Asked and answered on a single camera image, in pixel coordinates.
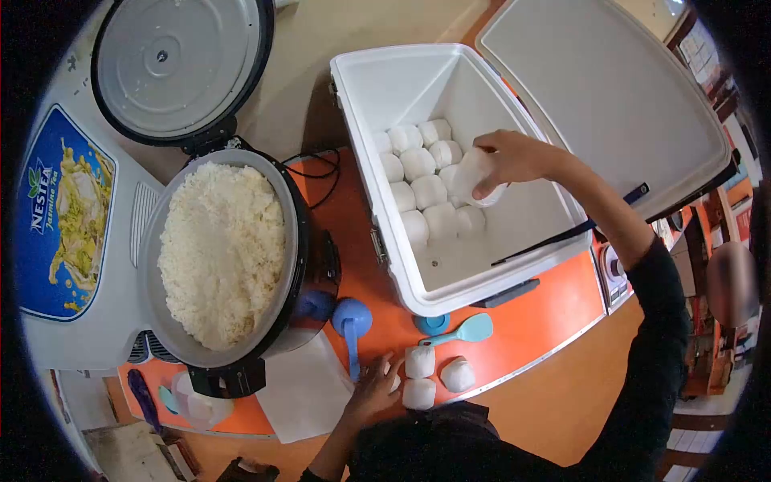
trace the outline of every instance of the plastic container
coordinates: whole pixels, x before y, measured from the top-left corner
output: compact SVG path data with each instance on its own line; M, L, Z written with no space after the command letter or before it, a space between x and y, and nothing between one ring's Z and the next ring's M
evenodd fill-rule
M171 394L177 401L179 414L196 430L211 430L232 413L232 399L218 399L193 390L190 374L179 372L171 379Z
M379 162L375 133L443 118L463 152L472 149L474 137L495 129L545 138L500 77L470 47L386 47L343 54L331 65L374 223L388 255L389 273L407 309L422 316L443 315L526 281L588 248L589 234L490 266L585 219L556 184L539 180L502 189L498 202L484 208L483 236L430 243L413 251Z
M448 187L450 195L476 207L490 207L503 196L506 184L500 184L484 199L474 199L471 195L476 185L493 172L493 163L487 153L478 147L463 155L458 171L453 175L453 182Z

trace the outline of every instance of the black power cord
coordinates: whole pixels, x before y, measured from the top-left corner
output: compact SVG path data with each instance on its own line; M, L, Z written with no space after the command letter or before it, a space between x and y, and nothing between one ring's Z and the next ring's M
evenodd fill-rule
M336 163L330 161L329 159L327 159L325 157L321 157L318 154L306 154L306 153L295 154L294 156L290 157L289 159L284 160L284 161L281 162L284 165L284 167L286 168L286 170L288 170L289 172L291 172L293 174L297 174L298 176L301 176L301 177L306 177L308 179L326 179L326 178L332 176L333 174L335 175L335 182L332 183L332 187L329 188L329 191L327 191L327 194L325 194L324 197L318 203L313 204L310 207L311 211L313 211L315 208L321 206L322 204L324 204L329 199L329 197L332 195L332 192L337 187L338 182L340 181L340 172L341 172L340 171L341 170L340 149L336 149L335 148L335 149L332 149L332 150L335 151L335 156L337 157L337 162ZM329 172L326 172L326 173L323 173L323 174L306 174L306 173L300 172L299 170L292 169L291 167L289 167L287 165L288 163L292 162L293 160L301 158L301 157L312 157L314 159L318 159L318 160L326 163L327 165L332 166L332 168L331 168L331 170Z

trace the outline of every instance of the vent grille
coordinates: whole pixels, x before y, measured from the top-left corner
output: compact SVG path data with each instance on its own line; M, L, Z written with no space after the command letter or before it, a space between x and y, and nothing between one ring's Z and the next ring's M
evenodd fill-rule
M176 356L169 353L169 350L160 344L153 332L147 332L147 344L150 346L150 353L157 359L164 362L181 363Z
M134 346L131 347L131 354L127 360L129 363L137 365L147 361L147 358L150 356L150 352L147 349L145 333L147 332L140 332L140 334L136 336L136 339L134 340Z
M152 187L142 181L136 183L134 206L131 210L131 235L129 239L131 264L134 265L134 268L136 268L136 263L140 256L142 233L157 201L158 193Z

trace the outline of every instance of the black shirt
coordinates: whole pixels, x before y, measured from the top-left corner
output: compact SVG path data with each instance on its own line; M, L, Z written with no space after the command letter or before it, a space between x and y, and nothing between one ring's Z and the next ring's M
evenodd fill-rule
M616 404L579 463L560 467L503 442L491 426L463 416L432 420L432 410L362 430L348 480L652 480L685 373L688 314L660 239L627 274L645 319ZM324 481L306 470L301 482Z

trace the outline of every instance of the cooler latch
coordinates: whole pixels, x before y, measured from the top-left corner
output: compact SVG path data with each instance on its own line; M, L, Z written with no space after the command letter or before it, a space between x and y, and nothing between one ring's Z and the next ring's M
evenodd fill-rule
M375 249L375 259L378 262L378 266L388 261L388 255L383 247L383 239L380 235L380 229L372 228L369 230L369 237L372 238L372 247Z

